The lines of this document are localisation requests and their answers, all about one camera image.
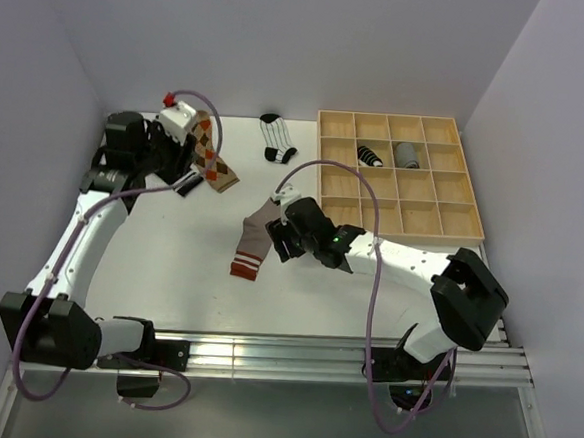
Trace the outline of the taupe sock red stripes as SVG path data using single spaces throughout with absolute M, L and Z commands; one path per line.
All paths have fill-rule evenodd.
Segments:
M 271 198 L 261 208 L 243 220 L 242 235 L 231 262 L 230 274 L 255 281 L 259 268 L 271 248 L 266 225 L 279 217 L 279 206 Z

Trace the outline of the black sock white stripes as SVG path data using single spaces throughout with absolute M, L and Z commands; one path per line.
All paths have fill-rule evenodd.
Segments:
M 186 197 L 195 187 L 200 185 L 204 177 L 199 172 L 190 172 L 176 183 L 174 191 L 181 197 Z

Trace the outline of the black pinstriped sock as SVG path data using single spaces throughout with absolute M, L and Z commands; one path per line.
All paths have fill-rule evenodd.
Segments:
M 369 147 L 357 147 L 357 161 L 362 167 L 380 168 L 383 167 L 383 162 L 380 157 Z

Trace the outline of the grey sock with black stripes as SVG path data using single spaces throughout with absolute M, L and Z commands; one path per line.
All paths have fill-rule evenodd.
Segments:
M 409 142 L 400 142 L 393 147 L 394 163 L 401 169 L 419 169 L 419 157 L 415 147 Z

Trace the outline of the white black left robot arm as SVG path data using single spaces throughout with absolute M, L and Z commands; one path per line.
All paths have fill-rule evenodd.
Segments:
M 145 179 L 156 174 L 170 186 L 188 173 L 197 122 L 195 111 L 164 110 L 152 120 L 131 111 L 109 115 L 59 243 L 24 291 L 0 302 L 15 360 L 79 370 L 118 353 L 136 368 L 155 361 L 151 321 L 118 316 L 100 325 L 84 307 L 110 240 L 147 190 Z

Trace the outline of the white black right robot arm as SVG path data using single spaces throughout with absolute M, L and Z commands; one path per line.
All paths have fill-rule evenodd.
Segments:
M 397 370 L 408 378 L 448 350 L 481 350 L 509 305 L 505 289 L 468 248 L 428 252 L 353 225 L 336 226 L 313 198 L 297 191 L 278 192 L 274 202 L 280 217 L 265 228 L 283 263 L 310 253 L 328 269 L 378 275 L 432 300 L 435 315 L 413 322 L 395 354 Z

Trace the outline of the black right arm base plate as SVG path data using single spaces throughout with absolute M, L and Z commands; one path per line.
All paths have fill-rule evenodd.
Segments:
M 445 353 L 427 363 L 419 362 L 408 353 L 394 347 L 372 346 L 366 354 L 371 364 L 374 383 L 428 382 L 439 369 Z

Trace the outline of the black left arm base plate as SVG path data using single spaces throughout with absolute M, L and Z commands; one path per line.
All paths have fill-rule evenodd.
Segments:
M 111 358 L 102 357 L 96 362 L 98 368 L 107 369 L 166 369 L 184 372 L 188 364 L 191 342 L 187 340 L 156 340 L 147 351 L 123 353 Z

